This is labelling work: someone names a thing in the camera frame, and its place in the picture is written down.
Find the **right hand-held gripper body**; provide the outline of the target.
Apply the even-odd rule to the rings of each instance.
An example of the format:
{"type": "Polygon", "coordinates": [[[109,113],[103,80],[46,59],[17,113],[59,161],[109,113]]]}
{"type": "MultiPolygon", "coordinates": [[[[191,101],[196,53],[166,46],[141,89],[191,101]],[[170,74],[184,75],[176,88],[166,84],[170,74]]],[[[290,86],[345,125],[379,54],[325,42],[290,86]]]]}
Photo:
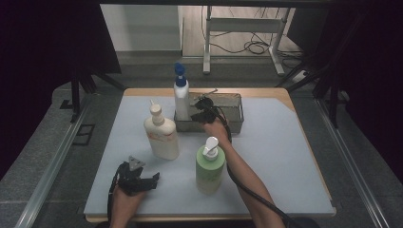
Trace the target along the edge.
{"type": "Polygon", "coordinates": [[[216,92],[216,89],[214,89],[211,92],[203,93],[202,95],[196,98],[197,101],[200,99],[207,100],[206,102],[207,108],[204,110],[200,110],[200,112],[206,113],[206,122],[210,124],[214,122],[216,118],[219,118],[221,120],[221,114],[219,113],[217,107],[214,105],[213,100],[209,98],[209,95],[213,94],[214,92],[216,92]]]}

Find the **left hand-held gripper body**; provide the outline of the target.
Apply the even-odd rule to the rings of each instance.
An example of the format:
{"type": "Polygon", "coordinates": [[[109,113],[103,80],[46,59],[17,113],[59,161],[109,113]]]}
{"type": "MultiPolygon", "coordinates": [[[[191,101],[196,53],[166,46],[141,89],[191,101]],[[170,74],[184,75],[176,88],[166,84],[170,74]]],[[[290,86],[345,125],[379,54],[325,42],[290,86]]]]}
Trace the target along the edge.
{"type": "Polygon", "coordinates": [[[144,181],[141,178],[145,163],[132,156],[128,161],[124,161],[117,169],[118,185],[129,196],[135,196],[137,193],[144,192],[144,184],[151,181],[144,181]]]}

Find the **white bottle with blue cap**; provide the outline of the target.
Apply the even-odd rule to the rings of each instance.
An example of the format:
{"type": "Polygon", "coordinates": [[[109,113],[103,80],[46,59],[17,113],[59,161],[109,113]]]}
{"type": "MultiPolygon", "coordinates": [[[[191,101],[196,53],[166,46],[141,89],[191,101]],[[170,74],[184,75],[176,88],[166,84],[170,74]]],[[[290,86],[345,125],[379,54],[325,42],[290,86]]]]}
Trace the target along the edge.
{"type": "Polygon", "coordinates": [[[184,75],[185,68],[181,63],[176,63],[174,69],[176,74],[174,83],[176,119],[178,121],[189,121],[189,83],[184,75]]]}

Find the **grey metal mesh basket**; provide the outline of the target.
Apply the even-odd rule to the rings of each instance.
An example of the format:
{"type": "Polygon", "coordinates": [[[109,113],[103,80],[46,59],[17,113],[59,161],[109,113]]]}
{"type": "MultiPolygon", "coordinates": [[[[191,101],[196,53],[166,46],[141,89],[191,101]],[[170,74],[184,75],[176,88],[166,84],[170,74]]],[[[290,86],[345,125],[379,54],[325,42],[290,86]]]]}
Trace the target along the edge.
{"type": "MultiPolygon", "coordinates": [[[[202,93],[189,93],[189,121],[178,121],[176,114],[174,114],[174,122],[176,123],[178,132],[202,132],[201,123],[191,120],[193,114],[200,113],[195,107],[195,103],[197,102],[196,98],[200,95],[202,95],[202,93]]],[[[244,121],[242,101],[239,93],[213,93],[209,95],[209,98],[213,100],[219,113],[226,120],[230,131],[233,134],[239,134],[244,121]]]]}

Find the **person's right hand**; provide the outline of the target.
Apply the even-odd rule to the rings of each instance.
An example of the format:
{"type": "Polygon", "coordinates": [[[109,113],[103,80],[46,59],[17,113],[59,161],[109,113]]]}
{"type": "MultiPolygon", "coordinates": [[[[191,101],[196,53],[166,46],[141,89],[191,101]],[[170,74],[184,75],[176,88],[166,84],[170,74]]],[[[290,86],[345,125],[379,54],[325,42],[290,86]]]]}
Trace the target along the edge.
{"type": "Polygon", "coordinates": [[[212,123],[203,123],[201,127],[208,136],[217,138],[220,144],[230,143],[228,133],[219,118],[212,123]]]}

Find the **person's left hand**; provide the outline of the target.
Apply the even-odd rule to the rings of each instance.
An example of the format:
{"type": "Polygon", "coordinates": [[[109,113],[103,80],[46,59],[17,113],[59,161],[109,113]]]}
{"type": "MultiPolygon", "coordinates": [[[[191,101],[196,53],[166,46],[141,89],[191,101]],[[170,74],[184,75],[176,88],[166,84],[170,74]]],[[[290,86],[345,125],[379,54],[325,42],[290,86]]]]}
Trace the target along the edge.
{"type": "Polygon", "coordinates": [[[145,196],[146,192],[129,196],[120,186],[116,186],[113,192],[112,219],[117,221],[129,221],[132,219],[145,196]]]}

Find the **cream pump bottle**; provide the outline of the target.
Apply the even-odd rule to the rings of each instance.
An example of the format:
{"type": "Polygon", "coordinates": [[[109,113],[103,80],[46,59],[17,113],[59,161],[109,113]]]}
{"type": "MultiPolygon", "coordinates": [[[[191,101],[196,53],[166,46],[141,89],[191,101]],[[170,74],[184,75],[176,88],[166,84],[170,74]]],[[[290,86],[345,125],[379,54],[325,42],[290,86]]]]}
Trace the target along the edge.
{"type": "Polygon", "coordinates": [[[152,153],[161,159],[176,160],[180,155],[176,124],[163,115],[159,104],[150,102],[151,116],[144,121],[144,130],[152,153]]]}

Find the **green pump bottle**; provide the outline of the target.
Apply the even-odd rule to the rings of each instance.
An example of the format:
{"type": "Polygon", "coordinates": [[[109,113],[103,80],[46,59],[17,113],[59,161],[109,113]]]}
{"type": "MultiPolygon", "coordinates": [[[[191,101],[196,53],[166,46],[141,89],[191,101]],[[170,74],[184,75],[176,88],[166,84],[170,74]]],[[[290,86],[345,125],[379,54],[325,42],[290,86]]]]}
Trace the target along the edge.
{"type": "Polygon", "coordinates": [[[225,154],[216,137],[209,137],[196,155],[196,184],[207,195],[215,193],[221,185],[225,154]]]}

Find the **pale blue table mat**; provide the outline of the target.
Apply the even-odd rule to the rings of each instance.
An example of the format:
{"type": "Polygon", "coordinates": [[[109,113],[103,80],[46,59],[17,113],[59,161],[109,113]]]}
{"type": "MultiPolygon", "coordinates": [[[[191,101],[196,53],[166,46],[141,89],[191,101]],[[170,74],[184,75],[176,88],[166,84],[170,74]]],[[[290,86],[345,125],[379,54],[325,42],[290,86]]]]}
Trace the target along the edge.
{"type": "MultiPolygon", "coordinates": [[[[157,188],[148,192],[140,206],[140,218],[248,217],[227,174],[221,176],[219,189],[211,195],[197,188],[196,153],[206,141],[204,132],[180,134],[180,155],[174,161],[152,154],[144,131],[152,103],[161,105],[164,116],[172,116],[175,105],[171,97],[123,97],[86,202],[87,219],[106,215],[112,178],[129,157],[145,163],[144,177],[160,176],[157,188]]],[[[232,144],[264,182],[275,205],[290,216],[334,215],[336,209],[296,112],[275,98],[245,98],[242,106],[244,122],[232,144]]]]}

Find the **white power strip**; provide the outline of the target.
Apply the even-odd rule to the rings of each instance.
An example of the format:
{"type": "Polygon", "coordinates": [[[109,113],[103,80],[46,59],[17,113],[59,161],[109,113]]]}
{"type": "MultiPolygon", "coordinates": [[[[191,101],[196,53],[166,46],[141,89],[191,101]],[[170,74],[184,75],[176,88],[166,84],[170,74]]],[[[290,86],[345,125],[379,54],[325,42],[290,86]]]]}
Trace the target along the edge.
{"type": "Polygon", "coordinates": [[[303,80],[304,78],[306,78],[309,75],[309,72],[306,70],[302,70],[301,72],[299,72],[293,79],[292,82],[293,83],[298,83],[301,80],[303,80]]]}

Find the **black tripod stand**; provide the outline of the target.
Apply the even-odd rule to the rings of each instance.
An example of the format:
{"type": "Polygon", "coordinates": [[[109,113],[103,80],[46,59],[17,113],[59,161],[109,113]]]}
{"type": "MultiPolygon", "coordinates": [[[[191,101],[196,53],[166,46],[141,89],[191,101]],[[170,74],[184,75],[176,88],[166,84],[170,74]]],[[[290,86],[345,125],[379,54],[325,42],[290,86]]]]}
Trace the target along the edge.
{"type": "Polygon", "coordinates": [[[71,117],[72,123],[75,123],[78,120],[82,112],[81,100],[80,100],[80,88],[82,88],[85,93],[94,94],[96,92],[97,86],[95,85],[95,81],[93,80],[92,76],[100,78],[104,82],[116,87],[121,91],[126,90],[125,85],[116,81],[106,73],[97,70],[93,67],[84,69],[74,68],[70,75],[71,99],[72,99],[72,117],[71,117]]]}
{"type": "Polygon", "coordinates": [[[333,69],[334,68],[330,64],[314,69],[309,67],[307,62],[301,62],[294,66],[288,73],[283,72],[280,75],[281,80],[277,84],[277,87],[283,87],[289,80],[296,78],[300,72],[307,71],[307,74],[302,79],[292,85],[288,85],[286,90],[288,92],[293,92],[315,80],[318,80],[312,94],[316,99],[322,99],[326,94],[329,94],[328,119],[333,127],[338,128],[337,107],[339,105],[339,84],[333,73],[333,69]]]}

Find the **dark curtain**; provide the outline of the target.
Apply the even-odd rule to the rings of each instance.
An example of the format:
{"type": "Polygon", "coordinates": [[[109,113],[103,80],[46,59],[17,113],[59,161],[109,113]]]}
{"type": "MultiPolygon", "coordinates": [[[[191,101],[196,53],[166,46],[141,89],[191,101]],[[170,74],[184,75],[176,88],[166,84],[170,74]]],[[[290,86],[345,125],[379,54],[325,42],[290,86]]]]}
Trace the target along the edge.
{"type": "MultiPolygon", "coordinates": [[[[369,5],[336,75],[355,124],[403,183],[403,0],[369,5]]],[[[343,9],[296,9],[287,35],[307,54],[325,52],[352,22],[343,9]]]]}
{"type": "Polygon", "coordinates": [[[55,88],[120,71],[100,0],[0,0],[0,179],[55,88]]]}

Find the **black floor bracket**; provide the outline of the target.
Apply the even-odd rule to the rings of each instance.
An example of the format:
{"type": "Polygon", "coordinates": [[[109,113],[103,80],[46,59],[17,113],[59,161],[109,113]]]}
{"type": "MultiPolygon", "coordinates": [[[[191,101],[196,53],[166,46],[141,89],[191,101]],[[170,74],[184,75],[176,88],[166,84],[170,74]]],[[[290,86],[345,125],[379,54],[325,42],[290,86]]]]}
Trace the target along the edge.
{"type": "Polygon", "coordinates": [[[76,133],[72,144],[78,146],[87,146],[92,138],[94,124],[81,124],[78,132],[76,133]]]}

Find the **aluminium rail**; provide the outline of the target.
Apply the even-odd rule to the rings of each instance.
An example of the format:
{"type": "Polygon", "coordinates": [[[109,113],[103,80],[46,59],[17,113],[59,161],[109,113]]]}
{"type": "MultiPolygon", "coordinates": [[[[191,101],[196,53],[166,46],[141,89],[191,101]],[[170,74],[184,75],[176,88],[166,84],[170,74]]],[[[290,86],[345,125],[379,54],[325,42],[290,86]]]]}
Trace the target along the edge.
{"type": "Polygon", "coordinates": [[[31,197],[22,212],[20,218],[15,224],[14,228],[31,228],[34,221],[37,219],[39,212],[45,203],[49,190],[54,183],[62,164],[67,156],[76,134],[89,110],[92,102],[92,96],[86,95],[82,99],[80,113],[74,123],[71,123],[64,135],[61,143],[59,144],[54,156],[51,158],[47,168],[44,171],[41,179],[38,181],[31,197]]]}
{"type": "Polygon", "coordinates": [[[345,143],[340,131],[334,126],[329,117],[329,111],[326,104],[322,100],[315,100],[319,109],[320,115],[325,122],[325,125],[336,144],[336,148],[339,151],[340,157],[355,185],[355,189],[363,201],[364,206],[374,224],[375,228],[390,228],[389,222],[386,220],[384,212],[380,207],[377,199],[374,196],[373,191],[369,187],[368,183],[362,176],[355,159],[351,154],[351,151],[345,143]]]}

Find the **white metal desk frame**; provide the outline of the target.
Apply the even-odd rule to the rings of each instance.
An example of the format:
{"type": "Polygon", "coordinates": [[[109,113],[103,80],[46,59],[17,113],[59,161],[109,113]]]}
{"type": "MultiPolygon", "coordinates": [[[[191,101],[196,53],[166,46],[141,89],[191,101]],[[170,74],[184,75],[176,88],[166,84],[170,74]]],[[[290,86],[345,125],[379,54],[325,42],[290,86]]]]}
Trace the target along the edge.
{"type": "Polygon", "coordinates": [[[210,73],[210,32],[257,32],[272,33],[276,35],[274,42],[269,47],[272,63],[279,76],[285,74],[281,61],[278,57],[278,47],[285,30],[290,8],[285,9],[280,18],[216,18],[212,17],[212,6],[207,7],[205,18],[205,42],[203,52],[202,72],[210,73]]]}

